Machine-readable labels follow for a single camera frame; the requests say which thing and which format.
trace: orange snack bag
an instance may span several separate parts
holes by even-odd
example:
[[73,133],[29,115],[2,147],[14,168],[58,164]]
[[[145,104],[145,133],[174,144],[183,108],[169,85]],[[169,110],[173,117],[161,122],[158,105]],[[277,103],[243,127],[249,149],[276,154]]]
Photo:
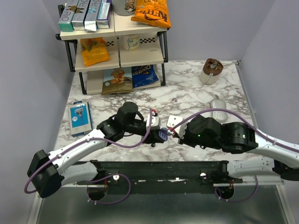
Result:
[[81,53],[86,67],[99,62],[109,61],[106,45],[102,37],[81,39]]
[[137,0],[135,16],[131,21],[155,27],[171,28],[166,0]]

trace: marble surface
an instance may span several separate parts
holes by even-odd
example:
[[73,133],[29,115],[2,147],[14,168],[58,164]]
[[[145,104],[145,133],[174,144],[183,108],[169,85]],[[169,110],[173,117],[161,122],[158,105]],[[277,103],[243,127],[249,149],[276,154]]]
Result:
[[[169,115],[188,117],[193,113],[209,108],[210,101],[217,94],[227,103],[227,108],[239,113],[251,122],[248,104],[233,62],[223,62],[224,70],[219,80],[213,85],[204,85],[199,80],[199,74],[204,61],[175,61],[165,64],[166,82],[164,87],[137,90],[129,94],[118,95],[82,95],[79,76],[75,75],[68,105],[83,100],[88,101],[91,107],[93,125],[96,127],[101,121],[116,114],[118,108],[126,101],[135,102],[139,111],[146,118],[152,106],[159,113],[162,120],[161,127],[166,126]],[[228,115],[227,122],[238,121],[233,115]],[[55,149],[64,147],[75,140],[70,135],[70,123],[67,111],[64,113],[61,128],[58,134]],[[133,145],[141,139],[140,136],[123,138],[119,143]],[[177,144],[177,139],[170,138],[164,144],[155,147],[142,144],[133,149],[124,149],[111,145],[98,150],[82,161],[97,159],[99,161],[217,161],[217,160],[247,160],[259,157],[254,154],[227,154],[221,150],[201,149]]]

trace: wall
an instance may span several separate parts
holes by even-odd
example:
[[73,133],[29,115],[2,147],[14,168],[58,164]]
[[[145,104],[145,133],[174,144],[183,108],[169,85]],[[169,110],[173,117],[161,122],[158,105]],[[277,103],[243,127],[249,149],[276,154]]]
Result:
[[[168,0],[170,60],[239,60],[274,0]],[[57,23],[61,0],[43,0]]]
[[[241,71],[262,131],[299,143],[299,1],[276,0],[241,62]],[[287,182],[299,221],[298,182]]]
[[36,151],[54,147],[73,75],[40,0],[18,0],[0,20],[0,223],[24,224],[33,200],[26,172]]

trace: gray cup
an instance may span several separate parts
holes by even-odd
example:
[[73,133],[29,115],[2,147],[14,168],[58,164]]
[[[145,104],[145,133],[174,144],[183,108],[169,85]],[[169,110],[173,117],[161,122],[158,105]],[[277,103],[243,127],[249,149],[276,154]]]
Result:
[[112,4],[118,15],[132,15],[136,8],[136,0],[112,0]]

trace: shelf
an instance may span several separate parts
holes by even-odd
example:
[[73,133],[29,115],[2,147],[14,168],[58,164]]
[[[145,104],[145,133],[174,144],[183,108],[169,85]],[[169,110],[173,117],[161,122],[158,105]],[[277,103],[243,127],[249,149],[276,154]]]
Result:
[[121,67],[164,63],[159,37],[156,33],[141,34],[139,48],[124,50],[120,36]]
[[131,21],[130,16],[121,16],[114,12],[114,29],[115,35],[129,35],[129,34],[143,34],[143,33],[154,33],[160,31],[167,31],[167,28],[154,27],[148,24]]
[[[134,90],[141,90],[141,89],[147,89],[152,87],[158,87],[161,86],[159,73],[157,71],[157,67],[154,66],[156,74],[159,78],[158,81],[145,86],[140,86],[137,88],[134,88]],[[94,95],[94,94],[101,94],[103,89],[103,78],[104,78],[104,71],[90,71],[87,74],[87,94],[88,95]]]
[[106,62],[100,62],[89,67],[86,67],[81,54],[81,44],[78,42],[78,49],[76,54],[76,72],[88,72],[104,69],[117,69],[120,67],[118,58],[118,47],[117,47],[117,37],[104,37],[104,41],[107,42],[107,50],[110,55],[110,60]]
[[110,28],[109,29],[98,29],[96,32],[86,32],[83,30],[74,30],[73,32],[60,32],[61,40],[80,40],[85,38],[95,38],[95,37],[107,37],[115,36],[114,33],[114,17],[113,13],[111,15]]

